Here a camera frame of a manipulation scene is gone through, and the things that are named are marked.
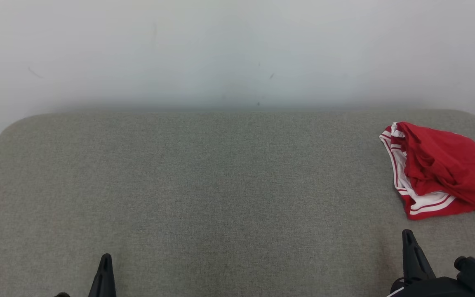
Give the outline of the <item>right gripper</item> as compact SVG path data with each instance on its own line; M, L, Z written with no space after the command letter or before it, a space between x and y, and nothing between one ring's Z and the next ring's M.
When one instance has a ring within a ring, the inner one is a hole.
M452 278L436 278L413 231L402 231L403 278L388 297L475 297L475 290Z

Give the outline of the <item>red basketball jersey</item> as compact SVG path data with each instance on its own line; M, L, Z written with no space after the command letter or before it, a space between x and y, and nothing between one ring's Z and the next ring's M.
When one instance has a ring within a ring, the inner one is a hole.
M407 122L386 127L379 139L409 220L475 211L475 141Z

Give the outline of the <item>grey fabric sofa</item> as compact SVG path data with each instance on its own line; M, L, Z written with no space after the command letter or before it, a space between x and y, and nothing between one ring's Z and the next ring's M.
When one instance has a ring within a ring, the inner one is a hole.
M437 276L475 257L475 212L411 221L379 134L475 140L452 110L49 113L0 134L0 297L381 296L411 229Z

